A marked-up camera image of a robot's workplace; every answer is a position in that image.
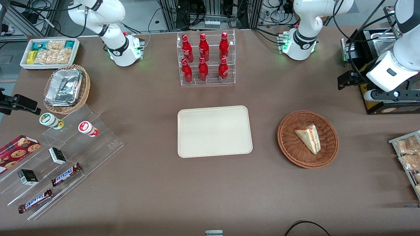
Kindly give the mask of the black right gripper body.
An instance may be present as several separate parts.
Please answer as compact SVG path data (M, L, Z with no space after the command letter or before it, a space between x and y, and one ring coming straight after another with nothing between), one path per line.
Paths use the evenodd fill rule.
M10 115L13 110L16 110L15 100L16 96L0 96L0 112Z

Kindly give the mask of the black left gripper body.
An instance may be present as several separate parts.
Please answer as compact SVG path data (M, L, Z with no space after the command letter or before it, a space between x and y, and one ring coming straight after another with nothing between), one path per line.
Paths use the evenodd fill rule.
M365 72L356 72L355 70L350 71L350 85L360 86L360 85L372 85L373 82L366 77Z

